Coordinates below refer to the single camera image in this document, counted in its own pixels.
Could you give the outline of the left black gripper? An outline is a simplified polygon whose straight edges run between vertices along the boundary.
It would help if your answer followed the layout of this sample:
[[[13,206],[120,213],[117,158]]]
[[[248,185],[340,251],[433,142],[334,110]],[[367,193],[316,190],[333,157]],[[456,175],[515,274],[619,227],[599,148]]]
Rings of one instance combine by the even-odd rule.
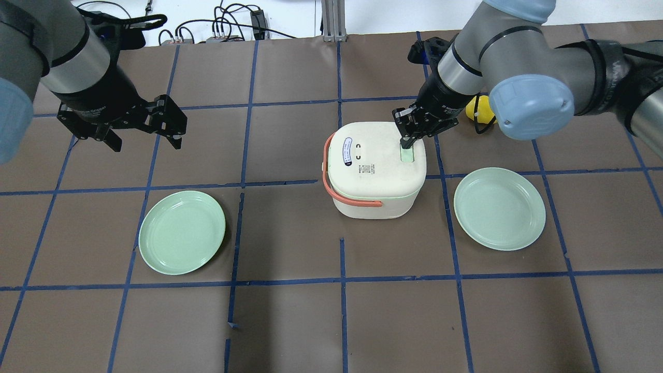
[[[78,92],[56,92],[57,119],[77,139],[104,142],[114,152],[122,149],[116,130],[136,129],[165,137],[174,149],[182,146],[188,118],[167,94],[152,100],[140,96],[125,78],[102,79]]]

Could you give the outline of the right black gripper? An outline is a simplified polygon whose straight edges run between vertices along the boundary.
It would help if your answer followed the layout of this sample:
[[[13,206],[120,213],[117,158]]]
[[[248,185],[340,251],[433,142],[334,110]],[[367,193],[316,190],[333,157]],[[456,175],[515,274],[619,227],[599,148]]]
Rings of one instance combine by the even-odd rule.
[[[411,149],[418,139],[433,137],[457,125],[459,93],[445,83],[425,83],[414,103],[392,111],[400,132],[400,148]]]

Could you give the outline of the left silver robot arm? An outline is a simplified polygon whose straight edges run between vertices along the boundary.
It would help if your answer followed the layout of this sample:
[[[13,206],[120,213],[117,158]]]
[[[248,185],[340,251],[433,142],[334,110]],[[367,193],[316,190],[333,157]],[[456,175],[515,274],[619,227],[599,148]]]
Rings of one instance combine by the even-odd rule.
[[[19,151],[39,85],[60,100],[57,119],[78,139],[119,152],[116,130],[136,129],[180,149],[182,109],[166,94],[140,97],[118,66],[121,50],[144,47],[142,32],[166,21],[162,14],[119,19],[69,1],[2,1],[2,164]]]

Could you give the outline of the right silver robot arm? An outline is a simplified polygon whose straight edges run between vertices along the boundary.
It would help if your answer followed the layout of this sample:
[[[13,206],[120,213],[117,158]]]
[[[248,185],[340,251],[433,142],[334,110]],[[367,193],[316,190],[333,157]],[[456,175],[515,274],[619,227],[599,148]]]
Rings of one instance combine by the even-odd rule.
[[[483,1],[452,40],[414,44],[415,62],[433,71],[414,103],[393,111],[401,147],[453,128],[485,88],[509,138],[538,139],[575,116],[611,112],[661,155],[661,40],[587,39],[553,49],[541,26],[555,7],[554,1]]]

